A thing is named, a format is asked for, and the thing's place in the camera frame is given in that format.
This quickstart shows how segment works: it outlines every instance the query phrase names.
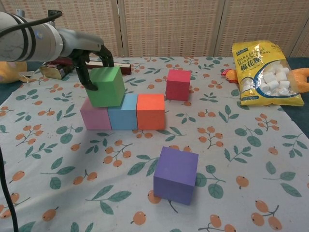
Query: marshmallow bag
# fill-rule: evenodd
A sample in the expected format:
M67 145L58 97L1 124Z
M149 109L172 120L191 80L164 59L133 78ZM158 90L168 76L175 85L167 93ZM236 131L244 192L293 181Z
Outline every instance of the marshmallow bag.
M241 105L304 105L291 68L276 44L235 43L232 50Z

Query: floral tablecloth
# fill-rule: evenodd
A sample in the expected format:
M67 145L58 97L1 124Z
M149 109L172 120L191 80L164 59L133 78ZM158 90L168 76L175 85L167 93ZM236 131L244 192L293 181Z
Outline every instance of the floral tablecloth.
M126 92L164 93L191 70L188 102L161 131L87 131L76 72L23 84L0 107L0 144L21 232L308 231L309 140L280 106L241 106L232 58L118 58ZM190 206L153 196L162 146L199 154ZM12 221L0 192L0 230Z

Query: marshmallow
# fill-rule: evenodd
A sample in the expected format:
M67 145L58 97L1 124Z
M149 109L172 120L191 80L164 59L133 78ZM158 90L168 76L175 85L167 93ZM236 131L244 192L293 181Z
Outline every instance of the marshmallow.
M276 80L275 75L273 73L271 73L271 72L264 72L263 73L263 78L264 78L264 81L266 83L269 83L269 82L272 82L272 81Z
M268 73L273 73L275 74L276 70L275 68L273 67L273 65L267 65L265 68L264 68L264 72L268 72Z
M279 73L281 71L281 69L283 69L283 66L282 64L275 64L275 70L276 70L276 73Z
M290 69L289 68L282 68L282 69L280 69L280 71L284 72L284 73L289 73Z
M274 89L278 88L279 82L274 80L274 81L268 82L267 85L269 86L270 90L274 90Z
M263 93L266 93L267 91L269 91L269 86L265 83L261 83L260 89Z
M290 82L289 81L280 81L279 88L289 88Z
M287 77L286 77L286 74L285 74L285 72L277 72L276 73L276 79L277 79L277 81L287 81L288 79L287 79Z
M281 95L281 96L289 95L289 93L290 93L289 90L286 89L286 88L281 88L281 89L279 89L279 91L278 91L278 94Z
M261 84L261 83L265 83L265 80L264 80L264 78L259 78L259 82L258 82L259 84Z
M242 92L247 91L249 89L251 89L251 86L243 86L242 87Z

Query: wicker screen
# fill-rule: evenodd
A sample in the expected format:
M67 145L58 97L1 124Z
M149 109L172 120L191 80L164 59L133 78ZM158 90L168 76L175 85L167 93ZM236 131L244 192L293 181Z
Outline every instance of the wicker screen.
M308 18L309 0L226 0L216 56L234 42L271 40L289 56Z
M123 1L130 57L213 55L223 0Z
M292 57L309 57L309 21L299 37L295 48L291 54Z
M61 10L63 16L56 19L56 26L89 32L101 37L105 46L118 56L116 28L112 14L112 0L2 0L7 12L16 9L26 12L26 18L47 17L47 10Z

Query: yellow plush toy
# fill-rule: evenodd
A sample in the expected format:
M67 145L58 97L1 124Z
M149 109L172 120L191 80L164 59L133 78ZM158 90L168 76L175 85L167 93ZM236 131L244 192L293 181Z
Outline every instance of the yellow plush toy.
M0 84L12 83L15 81L29 82L25 76L19 75L19 72L27 71L26 62L0 62Z

